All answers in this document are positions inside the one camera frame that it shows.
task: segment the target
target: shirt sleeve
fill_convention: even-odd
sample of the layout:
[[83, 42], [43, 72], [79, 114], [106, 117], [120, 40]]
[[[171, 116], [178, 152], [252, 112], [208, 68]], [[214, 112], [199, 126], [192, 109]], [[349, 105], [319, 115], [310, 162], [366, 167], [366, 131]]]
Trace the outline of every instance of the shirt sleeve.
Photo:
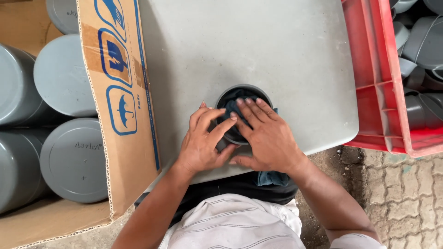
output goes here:
[[349, 233], [335, 239], [331, 249], [386, 249], [373, 238], [360, 233]]

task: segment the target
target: person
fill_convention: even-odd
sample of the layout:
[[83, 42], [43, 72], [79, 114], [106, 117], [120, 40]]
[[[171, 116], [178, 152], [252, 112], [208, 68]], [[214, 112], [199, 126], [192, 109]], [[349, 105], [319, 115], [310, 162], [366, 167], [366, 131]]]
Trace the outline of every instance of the person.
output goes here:
[[[288, 124], [265, 101], [237, 99], [237, 106], [250, 126], [233, 112], [208, 132], [211, 121], [226, 110], [208, 108], [204, 102], [191, 115], [177, 161], [136, 208], [113, 249], [305, 248], [294, 200], [297, 187], [331, 248], [386, 248], [359, 204], [303, 154]], [[253, 155], [234, 156], [229, 164], [286, 173], [292, 184], [257, 187], [246, 173], [190, 186], [196, 173], [221, 167], [230, 158], [236, 145], [221, 152], [215, 146], [234, 125]], [[198, 202], [190, 206], [191, 199]]]

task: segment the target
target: hand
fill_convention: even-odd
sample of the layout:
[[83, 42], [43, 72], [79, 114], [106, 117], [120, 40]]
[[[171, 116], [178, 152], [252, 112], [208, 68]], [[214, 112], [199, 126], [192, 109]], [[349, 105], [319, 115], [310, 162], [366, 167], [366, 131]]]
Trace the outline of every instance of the hand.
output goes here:
[[225, 112], [226, 109], [208, 108], [205, 102], [200, 105], [200, 108], [189, 119], [189, 130], [183, 139], [177, 165], [185, 168], [192, 175], [199, 171], [223, 166], [238, 146], [230, 144], [220, 153], [215, 146], [225, 132], [236, 124], [237, 117], [225, 120], [210, 133], [207, 130], [211, 120], [220, 117]]
[[307, 157], [297, 146], [288, 124], [262, 99], [237, 99], [237, 106], [253, 129], [238, 114], [237, 127], [252, 147], [253, 156], [235, 156], [230, 164], [241, 164], [255, 171], [288, 173]]

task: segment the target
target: man's right hand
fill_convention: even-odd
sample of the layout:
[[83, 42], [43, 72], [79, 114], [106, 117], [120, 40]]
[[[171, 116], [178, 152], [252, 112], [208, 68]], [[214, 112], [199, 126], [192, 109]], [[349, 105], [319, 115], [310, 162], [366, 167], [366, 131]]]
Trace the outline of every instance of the man's right hand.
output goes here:
[[289, 125], [262, 99], [255, 102], [237, 99], [237, 106], [253, 129], [237, 113], [237, 127], [252, 147], [253, 156], [235, 156], [230, 164], [241, 164], [255, 171], [288, 173], [301, 165], [307, 157], [297, 146]]

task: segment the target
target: plastic crate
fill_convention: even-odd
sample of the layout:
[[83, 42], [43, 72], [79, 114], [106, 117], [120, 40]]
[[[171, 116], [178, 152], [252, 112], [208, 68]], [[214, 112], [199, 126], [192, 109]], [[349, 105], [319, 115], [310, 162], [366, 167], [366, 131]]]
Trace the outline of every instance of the plastic crate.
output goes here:
[[360, 130], [345, 145], [407, 153], [443, 151], [443, 128], [409, 131], [388, 0], [342, 0], [354, 65]]

